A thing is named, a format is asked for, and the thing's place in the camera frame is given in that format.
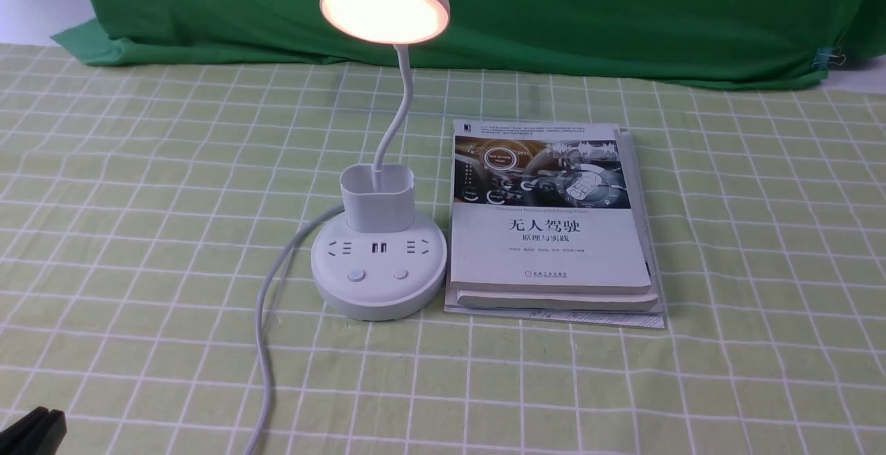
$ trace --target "book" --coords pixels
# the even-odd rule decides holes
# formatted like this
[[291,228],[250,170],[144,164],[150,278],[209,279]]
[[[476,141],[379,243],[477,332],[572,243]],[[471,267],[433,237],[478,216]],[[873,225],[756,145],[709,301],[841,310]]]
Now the book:
[[617,127],[456,121],[453,139],[447,303],[655,311]]
[[[622,155],[624,155],[624,160],[636,163],[636,154],[633,152],[633,139],[630,133],[622,132],[622,143]],[[652,239],[651,232],[649,231],[648,216],[646,215],[646,206],[645,203],[643,203],[643,196],[640,194],[640,190],[642,190],[640,173],[637,166],[630,167],[627,171],[629,172],[627,186],[631,189],[631,193],[634,197],[633,211],[639,228],[640,244],[643,247],[643,253],[646,256],[649,269],[652,273],[651,282],[653,291],[655,291],[656,294],[659,294],[658,288],[661,287],[661,281],[659,279],[660,275],[655,251],[652,249]],[[667,328],[667,325],[665,325],[664,305],[661,301],[649,311],[613,312],[594,310],[514,310],[509,307],[481,309],[481,307],[462,306],[458,303],[457,297],[456,291],[453,291],[452,287],[446,288],[446,298],[443,307],[443,310],[446,311],[446,313],[492,316],[500,317],[500,319],[587,323],[588,325],[619,326],[620,328],[644,328],[656,330],[664,330]]]

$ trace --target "green backdrop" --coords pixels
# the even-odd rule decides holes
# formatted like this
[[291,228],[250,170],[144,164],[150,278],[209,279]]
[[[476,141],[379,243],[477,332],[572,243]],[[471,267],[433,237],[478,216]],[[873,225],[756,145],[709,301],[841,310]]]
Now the green backdrop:
[[[418,67],[643,77],[722,89],[802,88],[823,48],[886,52],[886,0],[450,0]],[[329,26],[318,0],[92,0],[56,40],[93,66],[358,60],[395,54]]]

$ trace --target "book cover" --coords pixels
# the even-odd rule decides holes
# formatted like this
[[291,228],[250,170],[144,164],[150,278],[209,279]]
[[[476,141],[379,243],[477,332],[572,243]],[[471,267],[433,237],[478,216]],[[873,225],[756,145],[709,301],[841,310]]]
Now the book cover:
[[453,287],[648,293],[617,127],[456,121],[453,139]]

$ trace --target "grid pattern tablecloth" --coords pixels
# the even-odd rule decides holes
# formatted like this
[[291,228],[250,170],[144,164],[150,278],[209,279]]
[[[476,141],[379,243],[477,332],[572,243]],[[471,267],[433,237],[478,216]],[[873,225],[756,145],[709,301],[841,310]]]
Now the grid pattern tablecloth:
[[[886,98],[419,71],[390,159],[449,220],[453,118],[633,131],[670,328],[395,323],[323,306],[302,249],[269,331],[265,453],[886,451]],[[93,69],[0,46],[0,418],[63,455],[240,453],[252,306],[399,104],[395,70]]]

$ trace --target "lamp base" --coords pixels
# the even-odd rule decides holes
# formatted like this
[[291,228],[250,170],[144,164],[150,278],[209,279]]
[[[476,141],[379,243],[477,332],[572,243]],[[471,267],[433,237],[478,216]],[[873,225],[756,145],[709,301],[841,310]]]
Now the lamp base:
[[383,233],[354,231],[339,215],[314,240],[311,269],[320,295],[342,315],[395,320],[433,300],[446,257],[443,232],[422,213],[406,230]]

